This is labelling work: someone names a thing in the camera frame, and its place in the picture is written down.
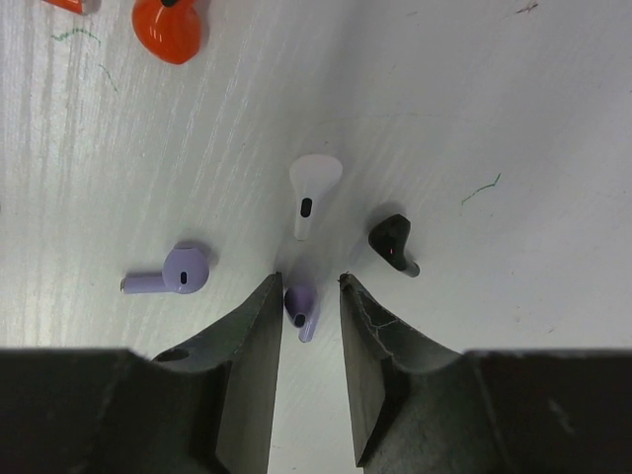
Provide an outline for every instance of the green scratch mark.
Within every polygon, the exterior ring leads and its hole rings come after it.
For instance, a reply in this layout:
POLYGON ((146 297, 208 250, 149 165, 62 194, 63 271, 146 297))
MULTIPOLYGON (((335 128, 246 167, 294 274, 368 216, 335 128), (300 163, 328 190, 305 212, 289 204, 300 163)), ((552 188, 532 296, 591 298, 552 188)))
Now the green scratch mark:
POLYGON ((81 33, 82 35, 87 35, 88 38, 92 38, 93 40, 97 40, 99 42, 99 45, 101 45, 100 39, 98 39, 88 30, 85 30, 83 28, 73 28, 72 30, 68 30, 66 33, 62 33, 61 35, 57 37, 55 35, 50 35, 50 37, 53 38, 55 41, 64 41, 68 37, 72 37, 73 35, 76 35, 78 33, 81 33))
POLYGON ((466 197, 464 200, 461 201, 461 205, 463 205, 464 203, 466 203, 467 201, 469 201, 470 199, 474 198, 476 195, 478 195, 481 191, 483 190, 487 190, 488 188, 493 188, 495 185, 498 184, 498 180, 501 178, 501 173, 498 174, 498 176, 496 177, 496 181, 494 183, 492 183, 491 185, 486 185, 483 188, 479 188, 478 190, 476 190, 474 193, 472 193, 470 196, 466 197))
POLYGON ((112 87, 115 88, 115 92, 118 92, 119 88, 117 87, 117 84, 115 84, 115 80, 112 78, 112 74, 110 74, 110 71, 106 69, 106 66, 104 66, 103 64, 99 64, 99 67, 102 68, 104 71, 106 71, 106 74, 108 75, 108 79, 110 79, 110 84, 112 84, 112 87))

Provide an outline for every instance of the purple earbud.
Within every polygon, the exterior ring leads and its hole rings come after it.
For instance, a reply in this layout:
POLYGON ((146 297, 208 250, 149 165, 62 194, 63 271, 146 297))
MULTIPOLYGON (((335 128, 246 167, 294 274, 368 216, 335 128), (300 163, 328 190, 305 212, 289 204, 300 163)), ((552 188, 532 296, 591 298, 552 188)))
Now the purple earbud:
POLYGON ((125 294, 194 293, 208 280, 208 262, 200 249, 175 248, 165 259, 162 274, 155 276, 126 276, 120 283, 125 294))
POLYGON ((292 286, 285 293, 285 310, 292 325, 300 330, 298 339, 303 343, 309 343, 316 331, 317 297, 316 290, 307 285, 292 286))

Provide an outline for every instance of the black earbud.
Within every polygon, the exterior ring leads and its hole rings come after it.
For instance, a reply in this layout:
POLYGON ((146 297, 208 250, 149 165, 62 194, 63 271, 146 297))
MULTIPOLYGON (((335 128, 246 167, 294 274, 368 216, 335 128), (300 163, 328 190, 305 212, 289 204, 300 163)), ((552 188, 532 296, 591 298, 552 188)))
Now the black earbud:
POLYGON ((416 277, 419 265, 408 260, 404 253, 411 222, 401 214, 395 214, 377 224, 368 234, 368 245, 395 270, 416 277))

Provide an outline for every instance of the orange earbud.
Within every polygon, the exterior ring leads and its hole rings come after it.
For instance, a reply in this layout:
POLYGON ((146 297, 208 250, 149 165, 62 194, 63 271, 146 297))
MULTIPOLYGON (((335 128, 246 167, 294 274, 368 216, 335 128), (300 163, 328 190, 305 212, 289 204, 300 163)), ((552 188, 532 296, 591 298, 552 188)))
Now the orange earbud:
POLYGON ((95 2, 93 0, 43 0, 56 7, 64 8, 78 15, 93 13, 95 10, 95 2))
POLYGON ((172 64, 194 57, 201 43, 195 0, 136 0, 131 22, 143 46, 172 64))

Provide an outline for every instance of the wireless earbud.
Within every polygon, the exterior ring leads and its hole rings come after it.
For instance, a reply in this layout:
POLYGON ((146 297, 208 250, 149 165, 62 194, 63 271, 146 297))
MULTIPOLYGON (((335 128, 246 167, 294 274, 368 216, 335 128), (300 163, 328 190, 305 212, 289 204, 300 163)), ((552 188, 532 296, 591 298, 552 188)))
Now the wireless earbud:
POLYGON ((305 155, 289 168, 289 179, 296 195, 294 237, 307 240, 318 203, 343 176, 343 165, 326 155, 305 155))
POLYGON ((395 270, 408 277, 419 275, 419 266, 406 259, 404 248, 411 232, 411 222, 401 214, 391 215, 368 234, 368 245, 395 270))
POLYGON ((289 321, 298 328, 298 339, 303 343, 309 343, 314 337, 318 324, 318 311, 316 309, 316 290, 306 285, 290 287, 285 293, 285 310, 289 321))
POLYGON ((136 0, 131 13, 143 46, 172 64, 194 57, 201 44, 201 21, 195 0, 136 0))
POLYGON ((96 11, 96 0, 43 0, 56 7, 61 7, 78 15, 86 15, 96 11))
POLYGON ((174 292, 194 293, 208 280, 208 262, 200 249, 175 248, 165 259, 162 274, 126 276, 120 283, 125 294, 174 292))

